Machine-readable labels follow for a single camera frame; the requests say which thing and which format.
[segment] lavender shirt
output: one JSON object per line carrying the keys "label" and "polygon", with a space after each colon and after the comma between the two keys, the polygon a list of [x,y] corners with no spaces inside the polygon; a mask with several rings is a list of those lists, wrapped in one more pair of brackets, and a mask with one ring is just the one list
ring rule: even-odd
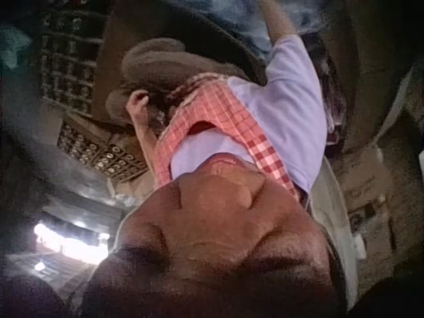
{"label": "lavender shirt", "polygon": [[[265,87],[236,77],[228,85],[256,119],[293,182],[309,193],[323,161],[327,124],[319,80],[300,37],[276,43],[266,75]],[[242,144],[210,129],[182,142],[171,161],[172,178],[193,172],[220,152],[254,162]]]}

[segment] finger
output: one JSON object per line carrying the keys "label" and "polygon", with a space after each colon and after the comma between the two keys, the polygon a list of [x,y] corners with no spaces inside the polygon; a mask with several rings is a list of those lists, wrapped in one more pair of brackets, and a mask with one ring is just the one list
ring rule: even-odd
{"label": "finger", "polygon": [[146,95],[146,94],[147,94],[147,91],[145,91],[145,90],[143,90],[143,89],[139,89],[139,90],[133,91],[133,92],[131,93],[131,96],[130,96],[129,100],[128,100],[129,104],[131,104],[131,105],[136,105],[136,104],[137,104],[137,102],[138,102],[138,100],[139,100],[139,99],[140,99],[143,95]]}
{"label": "finger", "polygon": [[141,101],[137,101],[137,107],[143,108],[148,104],[148,96],[144,96]]}

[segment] fluorescent light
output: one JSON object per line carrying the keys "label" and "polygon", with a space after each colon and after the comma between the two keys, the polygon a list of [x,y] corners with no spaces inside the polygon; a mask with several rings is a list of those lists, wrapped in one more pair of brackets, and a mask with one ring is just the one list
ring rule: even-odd
{"label": "fluorescent light", "polygon": [[107,233],[100,233],[99,234],[99,240],[109,240],[111,236]]}
{"label": "fluorescent light", "polygon": [[[34,228],[34,232],[38,236],[37,241],[41,242],[49,249],[55,252],[61,252],[67,257],[81,260],[88,264],[97,265],[109,254],[107,244],[104,242],[106,238],[109,238],[109,234],[107,233],[101,233],[99,235],[99,238],[102,237],[103,240],[103,242],[99,243],[99,246],[91,246],[76,238],[65,238],[43,224],[37,224]],[[38,263],[36,266],[37,268],[41,268],[43,265]]]}
{"label": "fluorescent light", "polygon": [[45,269],[46,268],[46,265],[44,265],[44,263],[43,262],[39,262],[38,264],[36,264],[35,266],[34,266],[34,269],[37,271],[37,272],[40,272],[40,271],[42,271],[43,269]]}
{"label": "fluorescent light", "polygon": [[76,225],[77,227],[85,227],[85,223],[81,221],[74,222],[74,225]]}

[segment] cheek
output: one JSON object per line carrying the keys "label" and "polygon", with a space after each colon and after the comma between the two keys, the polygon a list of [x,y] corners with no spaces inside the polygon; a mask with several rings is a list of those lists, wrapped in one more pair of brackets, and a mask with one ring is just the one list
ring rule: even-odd
{"label": "cheek", "polygon": [[174,182],[154,192],[135,212],[124,220],[117,237],[116,248],[122,245],[164,247],[160,225],[164,217],[178,210],[180,192]]}

